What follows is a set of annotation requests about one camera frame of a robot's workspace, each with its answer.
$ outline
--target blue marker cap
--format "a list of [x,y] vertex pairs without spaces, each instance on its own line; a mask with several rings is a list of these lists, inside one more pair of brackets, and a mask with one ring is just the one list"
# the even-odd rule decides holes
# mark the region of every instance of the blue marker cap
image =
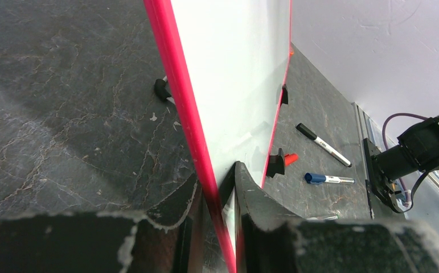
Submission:
[[308,184],[323,184],[323,182],[326,181],[326,176],[307,172],[305,174],[305,180]]

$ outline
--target orange marker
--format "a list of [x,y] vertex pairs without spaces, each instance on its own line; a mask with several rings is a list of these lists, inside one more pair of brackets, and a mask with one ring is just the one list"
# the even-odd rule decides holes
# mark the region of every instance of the orange marker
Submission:
[[288,166],[298,160],[297,154],[287,154],[285,155],[285,166]]

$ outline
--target pink border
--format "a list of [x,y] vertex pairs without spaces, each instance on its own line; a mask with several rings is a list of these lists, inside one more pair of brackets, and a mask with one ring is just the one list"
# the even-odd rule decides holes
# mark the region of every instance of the pink border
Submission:
[[[194,159],[194,166],[199,181],[203,187],[204,198],[210,211],[212,222],[218,235],[219,245],[230,273],[236,273],[236,259],[232,244],[229,239],[229,232],[223,221],[222,205],[219,197],[218,186],[212,169],[211,159],[207,150],[206,139],[199,118],[192,84],[187,70],[186,59],[180,42],[179,31],[175,22],[174,12],[170,0],[144,0],[144,5],[149,16],[150,24],[154,32],[157,47],[161,55],[162,63],[166,71],[171,92],[176,102],[177,111],[186,135],[186,141]],[[290,43],[291,43],[291,14],[292,2],[290,1]],[[276,120],[280,110],[280,104],[276,112],[273,126],[272,139],[269,146],[273,144]]]

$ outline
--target white wall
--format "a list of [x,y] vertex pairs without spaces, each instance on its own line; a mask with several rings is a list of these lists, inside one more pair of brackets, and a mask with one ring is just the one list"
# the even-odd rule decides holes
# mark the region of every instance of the white wall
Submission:
[[439,115],[439,0],[293,0],[292,41],[377,124]]

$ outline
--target whiteboard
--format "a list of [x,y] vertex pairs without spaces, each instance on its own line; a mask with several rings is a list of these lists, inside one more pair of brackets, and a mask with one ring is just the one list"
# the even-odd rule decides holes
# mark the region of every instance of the whiteboard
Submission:
[[237,160],[246,164],[259,186],[264,182],[289,62],[291,3],[144,2],[221,249],[232,271],[234,229],[228,232],[224,228],[218,184]]

